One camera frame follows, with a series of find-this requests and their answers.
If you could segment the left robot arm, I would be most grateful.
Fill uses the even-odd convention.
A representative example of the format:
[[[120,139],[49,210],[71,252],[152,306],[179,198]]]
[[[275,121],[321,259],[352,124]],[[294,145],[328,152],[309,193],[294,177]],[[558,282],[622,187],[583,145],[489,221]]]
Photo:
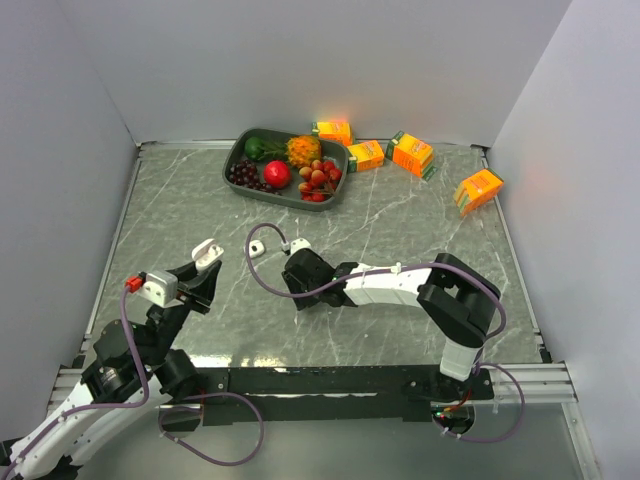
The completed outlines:
[[[172,343],[193,311],[209,312],[222,263],[196,262],[129,278],[123,293],[151,301],[143,324],[122,313],[94,343],[95,360],[35,430],[1,445],[5,479],[73,479],[89,454],[128,422],[167,401],[184,402],[199,376]]]

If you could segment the white oval charging case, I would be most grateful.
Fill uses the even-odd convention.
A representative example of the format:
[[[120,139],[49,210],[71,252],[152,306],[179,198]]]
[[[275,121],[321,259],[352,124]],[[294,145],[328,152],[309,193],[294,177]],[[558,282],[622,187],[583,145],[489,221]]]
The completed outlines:
[[[220,260],[224,249],[213,238],[206,239],[193,248],[191,258],[197,272],[202,272]]]

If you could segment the orange box middle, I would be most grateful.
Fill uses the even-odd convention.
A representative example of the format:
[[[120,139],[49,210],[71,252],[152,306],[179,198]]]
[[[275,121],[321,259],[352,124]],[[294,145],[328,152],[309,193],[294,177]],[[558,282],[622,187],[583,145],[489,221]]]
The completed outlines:
[[[385,154],[377,140],[370,140],[347,147],[349,151],[348,172],[356,173],[383,165]]]

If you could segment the red pomegranate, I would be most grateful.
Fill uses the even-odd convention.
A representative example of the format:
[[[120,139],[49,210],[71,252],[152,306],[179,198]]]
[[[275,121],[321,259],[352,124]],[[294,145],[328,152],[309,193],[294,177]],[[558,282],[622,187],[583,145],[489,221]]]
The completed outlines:
[[[265,165],[263,177],[265,182],[274,189],[282,189],[291,182],[291,171],[285,162],[274,160]]]

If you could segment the orange sponge box near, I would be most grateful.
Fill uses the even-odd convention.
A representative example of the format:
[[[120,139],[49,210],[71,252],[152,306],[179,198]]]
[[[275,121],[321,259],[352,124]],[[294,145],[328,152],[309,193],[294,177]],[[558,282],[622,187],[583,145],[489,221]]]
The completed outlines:
[[[385,157],[411,174],[428,179],[434,171],[434,148],[404,131],[388,142]]]

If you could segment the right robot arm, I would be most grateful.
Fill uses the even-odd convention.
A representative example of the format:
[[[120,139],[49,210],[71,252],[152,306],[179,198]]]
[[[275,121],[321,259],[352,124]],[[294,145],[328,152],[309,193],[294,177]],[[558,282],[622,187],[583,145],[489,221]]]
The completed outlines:
[[[501,298],[493,283],[449,253],[438,254],[427,266],[342,262],[333,267],[302,248],[291,254],[282,277],[298,310],[324,303],[335,308],[381,304],[425,311],[445,336],[437,387],[453,399],[471,387],[472,368]]]

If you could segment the dark purple grapes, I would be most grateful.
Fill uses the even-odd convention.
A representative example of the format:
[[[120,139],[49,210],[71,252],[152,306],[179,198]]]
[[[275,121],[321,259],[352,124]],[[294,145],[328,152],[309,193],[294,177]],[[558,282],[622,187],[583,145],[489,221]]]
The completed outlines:
[[[276,194],[278,190],[264,177],[266,166],[249,160],[240,160],[227,168],[225,178],[232,184],[245,190]]]

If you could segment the orange pineapple toy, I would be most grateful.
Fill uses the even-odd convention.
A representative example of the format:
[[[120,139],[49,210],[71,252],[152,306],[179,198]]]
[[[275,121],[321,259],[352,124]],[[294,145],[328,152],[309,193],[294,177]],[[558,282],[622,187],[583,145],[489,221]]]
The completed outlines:
[[[311,135],[290,138],[285,143],[285,152],[289,163],[298,169],[310,167],[314,161],[322,160],[321,143]]]

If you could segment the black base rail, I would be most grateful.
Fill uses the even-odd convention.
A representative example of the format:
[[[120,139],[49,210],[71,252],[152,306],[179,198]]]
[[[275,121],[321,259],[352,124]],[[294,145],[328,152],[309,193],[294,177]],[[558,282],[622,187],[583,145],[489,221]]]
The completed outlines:
[[[436,365],[334,367],[162,366],[155,371],[174,405],[205,393],[203,423],[231,425],[256,419],[248,399],[265,421],[319,421],[399,418],[429,422],[435,405],[494,398],[487,370],[461,382]]]

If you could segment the green pepper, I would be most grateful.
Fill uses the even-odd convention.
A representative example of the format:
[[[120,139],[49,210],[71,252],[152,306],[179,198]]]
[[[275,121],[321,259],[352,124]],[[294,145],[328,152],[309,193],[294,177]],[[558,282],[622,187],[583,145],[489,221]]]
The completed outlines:
[[[255,136],[248,138],[244,143],[244,154],[252,162],[261,161],[265,157],[264,141]]]

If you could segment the white square charging case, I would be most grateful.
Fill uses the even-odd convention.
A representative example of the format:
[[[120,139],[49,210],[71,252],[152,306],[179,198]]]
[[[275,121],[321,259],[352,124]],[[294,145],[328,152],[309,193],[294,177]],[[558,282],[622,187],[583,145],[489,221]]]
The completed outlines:
[[[265,245],[260,240],[251,240],[245,248],[245,253],[250,259],[256,259],[266,252]]]

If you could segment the orange box back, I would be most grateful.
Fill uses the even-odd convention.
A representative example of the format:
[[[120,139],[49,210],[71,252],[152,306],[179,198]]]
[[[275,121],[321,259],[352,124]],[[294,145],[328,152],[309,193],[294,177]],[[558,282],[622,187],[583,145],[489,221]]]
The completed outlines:
[[[334,141],[345,147],[351,146],[354,142],[353,131],[348,122],[313,122],[311,133],[318,138]]]

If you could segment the orange striped sponge box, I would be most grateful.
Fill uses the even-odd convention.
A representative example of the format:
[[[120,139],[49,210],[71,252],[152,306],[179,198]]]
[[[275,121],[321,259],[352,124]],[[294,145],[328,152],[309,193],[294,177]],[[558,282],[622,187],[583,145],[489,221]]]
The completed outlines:
[[[489,168],[482,169],[464,179],[457,187],[453,200],[461,217],[493,199],[504,185],[504,180]]]

